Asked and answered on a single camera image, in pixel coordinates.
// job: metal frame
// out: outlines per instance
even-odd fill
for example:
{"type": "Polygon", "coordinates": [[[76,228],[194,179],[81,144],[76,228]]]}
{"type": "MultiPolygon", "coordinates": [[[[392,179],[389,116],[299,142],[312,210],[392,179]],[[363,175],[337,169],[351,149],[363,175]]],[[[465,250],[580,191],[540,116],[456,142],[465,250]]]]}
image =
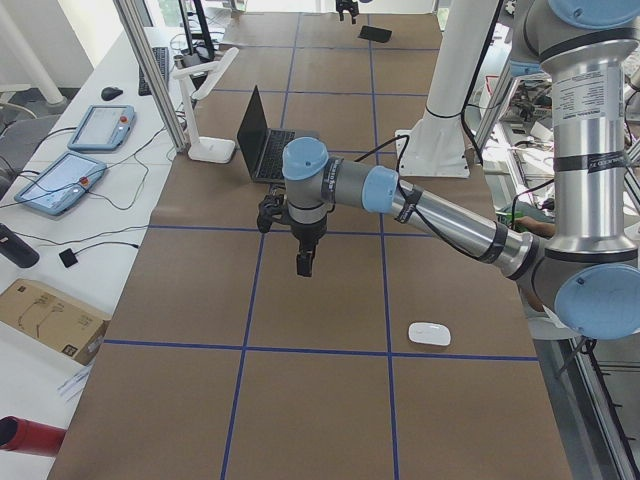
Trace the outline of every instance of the metal frame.
{"type": "Polygon", "coordinates": [[[158,112],[171,137],[171,141],[176,151],[182,152],[187,147],[186,137],[176,116],[176,112],[169,98],[169,92],[165,86],[165,81],[160,74],[160,69],[156,63],[153,51],[144,33],[144,26],[140,12],[136,7],[136,0],[113,0],[113,4],[120,15],[120,22],[124,31],[129,37],[129,43],[133,53],[144,73],[153,99],[158,107],[158,112]]]}

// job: person's hand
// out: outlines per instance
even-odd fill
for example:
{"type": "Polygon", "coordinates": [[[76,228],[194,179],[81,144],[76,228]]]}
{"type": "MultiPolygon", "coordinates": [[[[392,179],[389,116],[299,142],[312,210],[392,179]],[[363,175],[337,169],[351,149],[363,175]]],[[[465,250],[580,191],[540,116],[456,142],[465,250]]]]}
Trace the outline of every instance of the person's hand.
{"type": "Polygon", "coordinates": [[[556,226],[553,223],[539,222],[531,217],[516,218],[516,225],[544,238],[551,238],[556,233],[556,226]]]}

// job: red cylinder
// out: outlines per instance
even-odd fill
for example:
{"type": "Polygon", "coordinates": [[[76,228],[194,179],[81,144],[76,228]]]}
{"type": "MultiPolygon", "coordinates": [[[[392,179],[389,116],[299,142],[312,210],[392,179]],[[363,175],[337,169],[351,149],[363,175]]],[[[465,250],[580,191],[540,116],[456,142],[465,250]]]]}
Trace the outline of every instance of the red cylinder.
{"type": "Polygon", "coordinates": [[[0,420],[0,450],[55,457],[66,430],[17,417],[0,420]]]}

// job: lamp base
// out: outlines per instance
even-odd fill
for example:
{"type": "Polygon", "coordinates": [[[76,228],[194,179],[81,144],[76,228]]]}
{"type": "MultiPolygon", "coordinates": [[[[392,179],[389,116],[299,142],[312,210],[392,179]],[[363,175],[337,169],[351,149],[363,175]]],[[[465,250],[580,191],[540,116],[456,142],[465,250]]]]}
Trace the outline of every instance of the lamp base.
{"type": "Polygon", "coordinates": [[[235,149],[233,140],[199,137],[189,148],[189,158],[200,162],[229,163],[235,149]]]}

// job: black keyboard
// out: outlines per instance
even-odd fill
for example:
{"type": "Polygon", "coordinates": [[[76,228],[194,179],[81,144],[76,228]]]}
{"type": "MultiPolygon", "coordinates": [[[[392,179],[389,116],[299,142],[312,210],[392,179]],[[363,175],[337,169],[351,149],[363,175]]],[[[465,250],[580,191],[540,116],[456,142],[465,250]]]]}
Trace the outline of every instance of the black keyboard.
{"type": "MultiPolygon", "coordinates": [[[[169,71],[171,70],[169,66],[169,49],[167,47],[152,47],[151,50],[153,50],[153,56],[156,57],[156,63],[160,68],[160,75],[162,75],[165,85],[169,86],[169,71]]],[[[138,95],[141,97],[151,95],[151,89],[149,88],[147,79],[144,78],[144,73],[142,73],[141,68],[139,69],[138,75],[138,95]]]]}
{"type": "Polygon", "coordinates": [[[260,165],[259,178],[271,178],[282,180],[282,152],[287,143],[295,137],[295,132],[290,130],[271,130],[269,140],[265,147],[262,164],[260,165]]]}

